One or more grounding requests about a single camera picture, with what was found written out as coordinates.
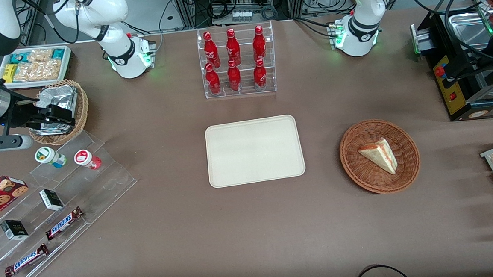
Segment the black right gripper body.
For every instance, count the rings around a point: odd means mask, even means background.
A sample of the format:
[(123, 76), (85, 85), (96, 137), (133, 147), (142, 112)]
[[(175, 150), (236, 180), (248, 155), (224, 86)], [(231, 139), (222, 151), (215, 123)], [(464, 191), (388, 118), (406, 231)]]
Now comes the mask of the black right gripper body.
[(32, 98), (30, 100), (11, 100), (9, 108), (5, 114), (5, 130), (15, 129), (19, 127), (29, 127), (29, 124), (43, 122), (41, 108), (37, 108), (35, 103), (39, 99)]

